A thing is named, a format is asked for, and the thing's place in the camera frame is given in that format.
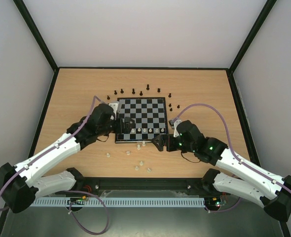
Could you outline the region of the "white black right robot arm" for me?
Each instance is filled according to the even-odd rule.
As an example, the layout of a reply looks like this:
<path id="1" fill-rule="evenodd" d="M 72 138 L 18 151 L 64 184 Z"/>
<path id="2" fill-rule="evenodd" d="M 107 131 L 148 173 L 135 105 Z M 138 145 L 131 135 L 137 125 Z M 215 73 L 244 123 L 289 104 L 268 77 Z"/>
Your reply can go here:
<path id="1" fill-rule="evenodd" d="M 152 143 L 159 151 L 192 153 L 209 163 L 203 189 L 230 193 L 251 201 L 272 218 L 286 222 L 291 214 L 291 176 L 271 173 L 232 151 L 219 139 L 205 137 L 189 120 L 177 120 L 173 134 L 157 135 Z"/>

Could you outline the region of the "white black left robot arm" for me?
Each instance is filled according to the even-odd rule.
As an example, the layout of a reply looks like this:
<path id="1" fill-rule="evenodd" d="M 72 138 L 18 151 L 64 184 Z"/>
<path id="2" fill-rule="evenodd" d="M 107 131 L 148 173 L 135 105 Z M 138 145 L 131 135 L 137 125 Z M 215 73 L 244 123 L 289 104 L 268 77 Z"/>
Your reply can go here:
<path id="1" fill-rule="evenodd" d="M 135 121 L 120 118 L 119 103 L 99 104 L 89 114 L 72 124 L 54 143 L 36 155 L 16 165 L 5 163 L 0 167 L 0 199 L 13 213 L 27 209 L 37 198 L 69 191 L 78 179 L 70 171 L 45 177 L 44 174 L 67 157 L 95 143 L 100 136 L 111 133 L 129 133 Z"/>

